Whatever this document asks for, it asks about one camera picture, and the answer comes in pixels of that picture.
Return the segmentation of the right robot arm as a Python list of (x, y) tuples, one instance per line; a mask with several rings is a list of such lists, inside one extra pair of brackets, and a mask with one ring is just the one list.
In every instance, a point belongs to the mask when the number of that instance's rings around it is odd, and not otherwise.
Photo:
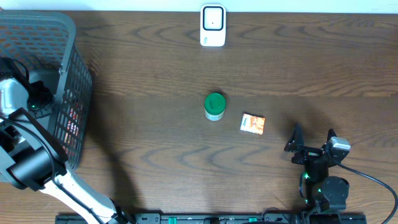
[(339, 164), (350, 152), (347, 139), (338, 137), (333, 129), (328, 131), (321, 147), (306, 146), (303, 131), (295, 124), (292, 137), (284, 151), (292, 152), (293, 164), (304, 166), (300, 176), (299, 192), (305, 203), (317, 213), (338, 212), (346, 208), (349, 183), (329, 174), (329, 168)]

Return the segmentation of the orange tissue packet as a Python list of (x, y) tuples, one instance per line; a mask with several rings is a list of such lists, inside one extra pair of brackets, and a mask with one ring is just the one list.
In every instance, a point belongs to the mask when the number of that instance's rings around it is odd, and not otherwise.
[(253, 134), (263, 135), (265, 121), (266, 119), (263, 117), (244, 113), (240, 125), (240, 130)]

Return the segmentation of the red chocolate bar wrapper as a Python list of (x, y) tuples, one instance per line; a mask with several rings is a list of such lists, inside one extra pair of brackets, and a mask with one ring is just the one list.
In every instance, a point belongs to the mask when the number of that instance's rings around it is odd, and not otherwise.
[(77, 149), (78, 146), (78, 137), (79, 137), (79, 127), (80, 118), (79, 118), (79, 100), (76, 96), (68, 91), (67, 99), (64, 101), (64, 119), (63, 119), (63, 127), (64, 137), (63, 142), (70, 148)]

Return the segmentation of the green lid jar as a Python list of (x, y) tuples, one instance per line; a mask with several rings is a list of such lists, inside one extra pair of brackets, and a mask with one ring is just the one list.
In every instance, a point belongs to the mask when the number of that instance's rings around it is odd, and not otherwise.
[(220, 120), (226, 109), (226, 99), (220, 93), (211, 93), (205, 98), (205, 116), (210, 121)]

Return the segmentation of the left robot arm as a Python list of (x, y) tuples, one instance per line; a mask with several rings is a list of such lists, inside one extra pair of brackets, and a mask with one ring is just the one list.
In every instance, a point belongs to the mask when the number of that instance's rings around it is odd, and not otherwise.
[(15, 127), (33, 149), (14, 156), (3, 149), (2, 161), (7, 166), (1, 174), (18, 189), (39, 190), (59, 199), (88, 223), (135, 223), (134, 217), (74, 173), (59, 142), (30, 115), (29, 110), (52, 103), (53, 94), (42, 81), (30, 83), (29, 75), (22, 74), (11, 58), (1, 58), (1, 77), (16, 80), (28, 94), (27, 108), (18, 108), (1, 119)]

